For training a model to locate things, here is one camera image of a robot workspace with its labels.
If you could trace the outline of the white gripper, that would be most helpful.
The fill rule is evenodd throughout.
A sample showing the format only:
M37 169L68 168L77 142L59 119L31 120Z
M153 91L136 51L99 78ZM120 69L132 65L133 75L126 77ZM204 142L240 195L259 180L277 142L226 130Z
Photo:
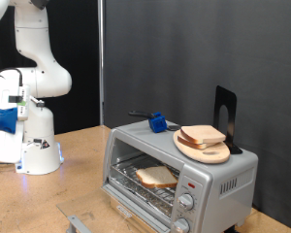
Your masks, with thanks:
M29 98L36 107L45 106L43 100L30 96L30 87L19 79L0 77L0 162L20 161L24 122L29 115ZM33 139L26 145L40 145L42 141Z

